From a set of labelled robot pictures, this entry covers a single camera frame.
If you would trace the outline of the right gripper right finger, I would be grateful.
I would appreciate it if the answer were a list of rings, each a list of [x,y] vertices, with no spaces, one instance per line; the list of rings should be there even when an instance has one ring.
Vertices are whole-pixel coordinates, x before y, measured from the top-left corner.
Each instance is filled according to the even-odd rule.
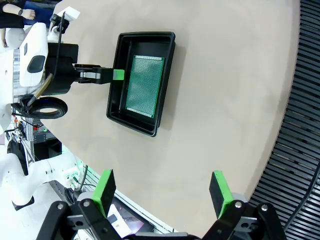
[[[209,192],[217,220],[203,240],[285,240],[284,229],[271,203],[250,205],[233,197],[223,172],[212,172]]]

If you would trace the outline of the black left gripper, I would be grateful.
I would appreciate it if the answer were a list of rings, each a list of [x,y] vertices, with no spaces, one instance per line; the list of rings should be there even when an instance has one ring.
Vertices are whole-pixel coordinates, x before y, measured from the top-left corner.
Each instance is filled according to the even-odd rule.
[[[112,81],[123,81],[125,71],[102,67],[94,64],[76,64],[79,46],[70,43],[48,43],[46,59],[46,76],[53,74],[46,95],[66,94],[76,80],[80,84],[110,84]]]

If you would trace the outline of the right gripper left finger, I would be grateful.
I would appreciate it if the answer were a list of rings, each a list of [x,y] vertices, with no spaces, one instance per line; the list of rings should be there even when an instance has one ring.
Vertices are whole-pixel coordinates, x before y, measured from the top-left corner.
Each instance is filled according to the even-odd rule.
[[[73,205],[53,202],[36,238],[72,240],[79,230],[90,230],[96,240],[120,240],[121,236],[107,220],[115,191],[113,170],[104,170],[91,197]]]

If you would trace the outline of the person left hand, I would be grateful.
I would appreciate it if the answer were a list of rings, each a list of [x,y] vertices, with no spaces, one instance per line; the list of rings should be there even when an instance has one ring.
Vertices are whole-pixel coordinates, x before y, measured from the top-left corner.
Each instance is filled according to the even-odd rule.
[[[21,16],[27,20],[34,20],[36,12],[33,9],[23,9]]]

